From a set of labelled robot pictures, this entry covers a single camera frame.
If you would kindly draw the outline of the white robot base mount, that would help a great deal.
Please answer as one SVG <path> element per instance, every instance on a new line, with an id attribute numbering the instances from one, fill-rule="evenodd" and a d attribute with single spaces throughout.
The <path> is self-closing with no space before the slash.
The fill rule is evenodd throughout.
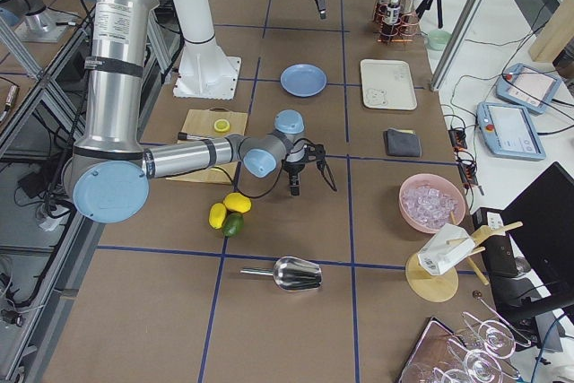
<path id="1" fill-rule="evenodd" d="M 216 42 L 186 44 L 173 94 L 178 98 L 232 100 L 240 68 L 241 58 L 226 56 Z"/>

